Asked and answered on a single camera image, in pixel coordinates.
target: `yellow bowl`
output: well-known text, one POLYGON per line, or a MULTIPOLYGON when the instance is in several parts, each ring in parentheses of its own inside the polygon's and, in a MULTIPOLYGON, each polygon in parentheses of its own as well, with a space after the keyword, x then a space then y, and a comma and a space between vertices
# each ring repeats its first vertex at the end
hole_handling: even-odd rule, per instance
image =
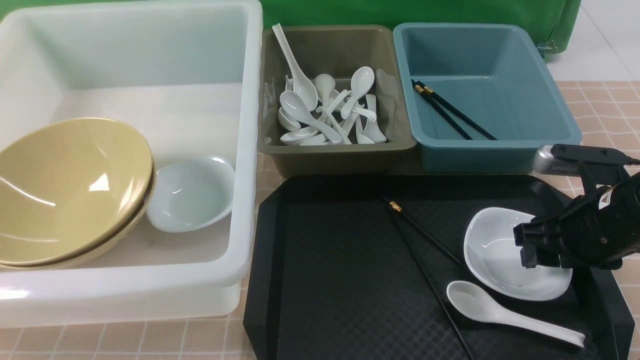
POLYGON ((151 181, 149 183, 150 185, 147 188, 147 192, 145 192, 145 198, 142 200, 140 205, 138 205, 129 221, 127 221, 121 228, 116 230, 115 233, 111 234, 111 236, 108 236, 104 241, 100 241, 98 244, 92 246, 86 252, 76 254, 75 256, 69 256, 58 261, 53 261, 51 263, 28 266, 12 266, 0 264, 0 267, 11 268, 15 270, 57 270, 70 268, 93 260, 95 258, 99 258, 100 256, 109 252, 109 250, 113 249, 116 245, 118 245, 118 242, 120 242, 120 240, 127 236, 136 227, 136 225, 140 223, 140 220, 142 220, 142 218, 144 217, 147 206, 151 201, 151 196, 156 189, 155 171, 152 174, 151 181))
POLYGON ((59 122, 0 152, 0 263, 37 265, 77 254, 122 227, 142 201, 151 150, 108 119, 59 122))

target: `blue plastic bin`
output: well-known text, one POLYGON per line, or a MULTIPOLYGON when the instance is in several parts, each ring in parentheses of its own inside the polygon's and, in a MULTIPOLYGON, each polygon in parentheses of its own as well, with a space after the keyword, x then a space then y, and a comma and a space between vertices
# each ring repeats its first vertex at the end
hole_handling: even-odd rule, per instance
POLYGON ((394 41, 413 137, 432 173, 523 174, 536 150, 582 134, 528 34, 511 25, 407 23, 394 41), (465 140, 413 89, 421 81, 498 140, 455 115, 465 140))

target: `chopstick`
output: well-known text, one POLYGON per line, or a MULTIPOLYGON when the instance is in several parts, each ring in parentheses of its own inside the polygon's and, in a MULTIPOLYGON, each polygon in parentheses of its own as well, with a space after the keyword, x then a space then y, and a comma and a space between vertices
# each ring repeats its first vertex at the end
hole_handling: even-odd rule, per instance
POLYGON ((469 136, 469 134, 467 134, 466 131, 464 131, 462 129, 462 127, 460 127, 460 125, 458 125, 457 122, 455 122, 450 116, 449 114, 447 114, 446 111, 444 111, 443 108, 440 107, 440 105, 438 105, 438 103, 433 100, 433 98, 431 98, 431 94, 426 91, 425 89, 423 89, 420 85, 418 85, 418 83, 416 83, 414 80, 411 80, 411 84, 413 84, 413 88, 415 89, 415 91, 418 92, 418 94, 420 94, 420 96, 422 96, 422 98, 429 103, 429 105, 431 105, 431 107, 437 111, 440 116, 442 116, 448 123, 449 125, 451 125, 457 132, 458 134, 462 135, 462 137, 464 137, 466 140, 473 140, 471 139, 471 136, 469 136))
POLYGON ((397 202, 388 199, 385 196, 380 196, 384 202, 386 202, 393 211, 399 213, 414 229, 418 231, 423 237, 425 237, 431 244, 440 250, 443 254, 445 254, 451 261, 456 263, 462 270, 468 272, 468 268, 454 255, 451 254, 436 238, 434 238, 431 234, 429 234, 422 226, 420 226, 410 215, 403 211, 402 207, 398 205, 397 202))
POLYGON ((416 83, 423 88, 429 95, 435 98, 437 101, 440 101, 445 108, 454 113, 457 117, 461 118, 464 122, 466 122, 470 127, 473 127, 478 133, 485 135, 489 140, 498 140, 493 135, 491 135, 487 130, 484 130, 480 125, 476 124, 473 120, 471 120, 468 116, 462 113, 462 111, 458 110, 455 106, 451 105, 448 101, 446 101, 442 96, 438 95, 432 88, 426 86, 420 81, 416 81, 416 83))
POLYGON ((418 266, 418 269, 420 270, 420 273, 422 274, 423 278, 426 280, 427 285, 429 286, 429 289, 431 290, 433 295, 435 295, 436 299, 438 300, 438 303, 440 304, 440 307, 442 308, 442 310, 444 310, 444 313, 447 315, 447 318, 449 319, 449 323, 451 324, 451 327, 453 327, 454 331, 456 332, 456 335, 458 336, 458 340, 462 344, 462 347, 465 349, 465 352, 467 353, 468 358, 470 360, 476 360, 476 357, 471 352, 471 348, 469 348, 469 345, 467 344, 467 341, 465 340, 464 335, 462 335, 462 332, 460 331, 460 329, 456 325, 456 322, 453 320, 453 317, 451 316, 449 310, 447 310, 447 307, 446 307, 444 301, 442 300, 442 298, 440 297, 440 295, 436 291, 435 285, 433 284, 433 281, 431 281, 431 277, 429 276, 429 273, 427 272, 427 269, 422 264, 422 262, 418 260, 418 257, 416 256, 415 249, 411 246, 411 244, 409 244, 407 239, 404 237, 404 234, 402 233, 402 230, 400 230, 400 226, 398 225, 396 219, 393 216, 393 213, 391 212, 392 210, 391 209, 387 209, 387 211, 389 211, 389 218, 391 218, 391 222, 394 224, 394 227, 396 227, 396 230, 398 232, 398 236, 400 236, 400 239, 402 239, 402 241, 404 242, 404 245, 409 250, 409 253, 411 254, 411 257, 413 258, 413 261, 418 266))

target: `black tray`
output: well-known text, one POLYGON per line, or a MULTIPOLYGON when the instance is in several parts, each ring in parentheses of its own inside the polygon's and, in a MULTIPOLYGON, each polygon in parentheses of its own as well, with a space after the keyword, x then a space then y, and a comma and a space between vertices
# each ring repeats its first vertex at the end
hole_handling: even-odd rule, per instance
MULTIPOLYGON (((385 195, 463 260, 480 209, 557 213, 569 198, 531 176, 298 177, 261 205, 244 326, 259 360, 466 359, 398 236, 385 195)), ((441 296, 470 279, 403 219, 441 296)), ((449 306, 478 360, 626 360, 634 328, 610 271, 582 269, 550 302, 490 290, 506 307, 583 332, 579 349, 526 330, 473 322, 449 306)))

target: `green backdrop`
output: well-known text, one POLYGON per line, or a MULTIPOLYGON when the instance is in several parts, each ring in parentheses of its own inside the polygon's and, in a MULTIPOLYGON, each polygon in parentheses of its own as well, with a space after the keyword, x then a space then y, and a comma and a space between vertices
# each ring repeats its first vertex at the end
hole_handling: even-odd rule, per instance
MULTIPOLYGON (((18 8, 105 0, 0 0, 0 18, 18 8)), ((564 51, 580 0, 262 0, 264 25, 489 22, 520 26, 535 44, 564 51)))

